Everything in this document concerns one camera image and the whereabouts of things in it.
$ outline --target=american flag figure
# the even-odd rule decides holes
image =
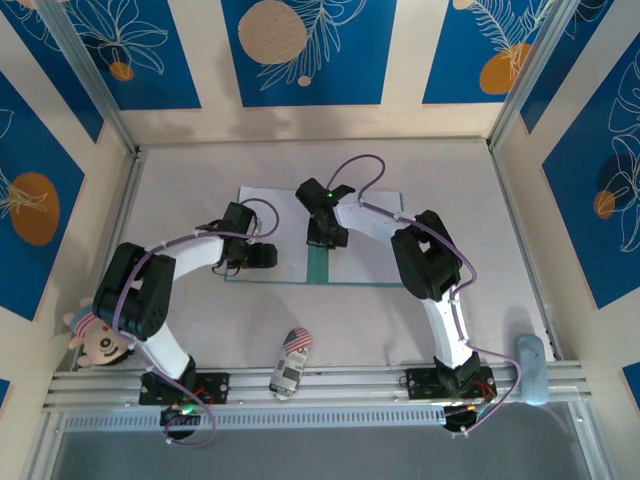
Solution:
[[[311,334],[304,328],[294,328],[284,339],[284,353],[290,353],[311,345]]]

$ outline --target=gray floor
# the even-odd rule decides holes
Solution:
[[[55,480],[584,479],[568,409],[511,404],[470,438],[441,427],[225,430],[202,449],[159,432],[65,434]]]

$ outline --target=small toy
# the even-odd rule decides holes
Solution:
[[[80,300],[80,310],[64,314],[64,323],[69,325],[75,334],[69,342],[69,349],[84,346],[84,354],[78,358],[78,365],[81,367],[120,363],[131,353],[130,342],[116,335],[107,324],[93,314],[92,303],[92,298],[83,298]]]
[[[311,334],[304,328],[294,328],[284,339],[280,360],[269,382],[269,390],[278,400],[289,400],[296,393],[310,346]]]

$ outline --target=stuffed toy doll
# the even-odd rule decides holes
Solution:
[[[75,335],[69,342],[69,349],[84,346],[84,353],[78,358],[78,365],[115,365],[129,356],[129,340],[115,334],[110,327],[91,311],[92,298],[80,301],[80,310],[65,313],[64,323],[71,327]]]

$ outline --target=white table surface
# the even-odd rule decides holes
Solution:
[[[220,218],[241,185],[297,188],[312,176],[324,183],[344,160],[365,152],[387,162],[376,187],[402,192],[406,211],[437,212],[477,268],[478,283],[461,295],[472,341],[513,353],[515,336],[535,333],[545,340],[551,360],[484,141],[153,148],[122,241],[149,246],[171,240]],[[343,170],[337,182],[359,188],[378,168],[374,160],[362,160]],[[421,304],[399,288],[230,283],[202,268],[174,283],[168,323],[201,367],[271,367],[287,332],[297,326],[313,336],[309,366],[430,362],[434,354]]]

